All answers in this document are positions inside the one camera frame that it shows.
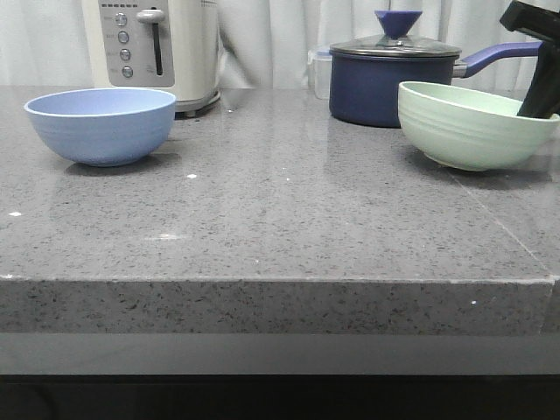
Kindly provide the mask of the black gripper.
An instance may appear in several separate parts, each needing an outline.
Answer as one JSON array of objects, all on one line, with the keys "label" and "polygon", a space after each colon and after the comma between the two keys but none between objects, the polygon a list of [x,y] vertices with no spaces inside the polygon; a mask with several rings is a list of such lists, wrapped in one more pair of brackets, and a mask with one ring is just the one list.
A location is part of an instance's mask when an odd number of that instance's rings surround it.
[{"label": "black gripper", "polygon": [[559,12],[512,1],[500,18],[510,32],[542,42],[528,92],[517,115],[549,119],[559,112]]}]

